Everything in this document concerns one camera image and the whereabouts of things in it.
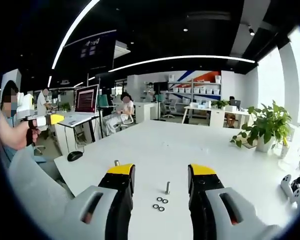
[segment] ceiling light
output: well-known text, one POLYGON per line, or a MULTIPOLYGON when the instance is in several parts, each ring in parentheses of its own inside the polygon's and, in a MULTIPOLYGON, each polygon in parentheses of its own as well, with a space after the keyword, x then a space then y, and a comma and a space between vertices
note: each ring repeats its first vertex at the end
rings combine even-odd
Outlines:
MULTIPOLYGON (((61 45, 59 46, 58 52, 55 55, 53 64, 52 64, 52 69, 55 69, 56 65, 57 65, 57 61, 61 55, 62 49, 64 48, 64 46, 66 45, 68 39, 70 38, 71 34, 73 33, 73 31, 76 29, 77 25, 81 22, 81 20, 87 15, 87 13, 99 2, 100 0, 91 0, 86 6, 85 8, 80 12, 80 14, 76 17, 76 19, 74 20, 74 22, 72 23, 72 25, 69 27, 68 31, 66 32, 61 45)), ((51 83, 51 77, 49 77, 49 82, 48 82, 48 88, 50 86, 51 83)))
POLYGON ((241 62, 247 62, 254 64, 256 61, 249 60, 249 59, 244 59, 244 58, 239 58, 239 57, 233 57, 233 56, 215 56, 215 55, 186 55, 186 56, 169 56, 169 57, 162 57, 162 58, 156 58, 156 59, 151 59, 147 61, 140 61, 136 63, 132 63, 126 66, 121 66, 115 69, 112 69, 108 71, 109 73, 118 71, 121 69, 126 69, 129 67, 141 65, 141 64, 148 64, 148 63, 153 63, 153 62, 159 62, 159 61, 165 61, 165 60, 174 60, 174 59, 228 59, 228 60, 235 60, 235 61, 241 61, 241 62))
POLYGON ((80 83, 78 83, 77 85, 74 85, 73 87, 75 88, 75 87, 78 87, 79 85, 81 85, 81 84, 83 84, 84 82, 82 81, 82 82, 80 82, 80 83))
POLYGON ((255 32, 254 32, 254 30, 251 28, 250 25, 248 26, 248 28, 249 28, 249 33, 250 33, 250 35, 251 35, 251 36, 254 36, 254 35, 255 35, 255 32))

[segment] white drawer unit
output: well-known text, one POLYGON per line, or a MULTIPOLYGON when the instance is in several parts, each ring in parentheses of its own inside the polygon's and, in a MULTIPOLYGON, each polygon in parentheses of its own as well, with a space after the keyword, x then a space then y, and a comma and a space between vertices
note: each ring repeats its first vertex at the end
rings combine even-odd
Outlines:
POLYGON ((211 111, 210 127, 223 128, 225 121, 225 111, 214 109, 211 111))

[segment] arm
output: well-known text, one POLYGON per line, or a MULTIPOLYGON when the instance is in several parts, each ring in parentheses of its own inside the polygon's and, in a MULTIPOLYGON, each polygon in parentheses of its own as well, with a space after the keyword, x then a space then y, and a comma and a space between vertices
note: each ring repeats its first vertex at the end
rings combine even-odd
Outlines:
POLYGON ((124 109, 122 110, 122 114, 132 115, 132 113, 133 113, 133 108, 131 106, 129 106, 127 110, 124 109))
MULTIPOLYGON (((3 144, 15 149, 20 150, 27 145, 27 131, 29 129, 29 124, 27 121, 20 123, 17 127, 10 127, 7 123, 4 115, 0 111, 0 140, 3 144)), ((35 143, 38 137, 38 133, 32 131, 32 140, 35 143)))
POLYGON ((47 102, 44 103, 43 105, 44 105, 47 109, 52 109, 52 106, 51 106, 49 103, 47 103, 47 102))

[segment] person's hand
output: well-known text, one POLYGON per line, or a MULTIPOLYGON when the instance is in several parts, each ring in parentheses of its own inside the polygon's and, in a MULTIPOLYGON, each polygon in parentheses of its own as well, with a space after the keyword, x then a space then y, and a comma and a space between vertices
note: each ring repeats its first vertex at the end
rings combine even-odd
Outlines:
MULTIPOLYGON (((34 126, 37 126, 36 120, 30 120, 30 121, 32 121, 34 126)), ((28 123, 28 121, 23 121, 15 128, 20 129, 20 131, 18 132, 18 135, 19 135, 18 137, 20 137, 20 139, 21 139, 21 141, 15 147, 15 150, 20 150, 27 146, 27 131, 29 129, 29 123, 28 123)), ((31 129, 31 131, 32 131, 32 142, 36 143, 41 131, 39 129, 31 129)))

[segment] man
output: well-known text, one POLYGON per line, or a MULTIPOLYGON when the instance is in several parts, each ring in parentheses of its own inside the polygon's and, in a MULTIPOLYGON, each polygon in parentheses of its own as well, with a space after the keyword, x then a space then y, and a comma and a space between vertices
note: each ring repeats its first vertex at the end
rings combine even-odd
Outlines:
MULTIPOLYGON (((36 109, 38 111, 37 112, 38 116, 45 116, 47 115, 47 109, 52 109, 52 106, 46 102, 45 96, 47 96, 48 93, 49 91, 46 88, 39 93, 38 99, 36 101, 36 109)), ((49 136, 48 127, 45 126, 41 128, 40 131, 42 132, 41 135, 46 140, 49 136)))
MULTIPOLYGON (((229 104, 230 104, 231 100, 235 100, 235 97, 234 96, 229 97, 229 104)), ((236 121, 236 115, 230 114, 230 113, 226 114, 226 122, 228 124, 228 128, 234 129, 235 128, 235 126, 234 126, 235 121, 236 121)))

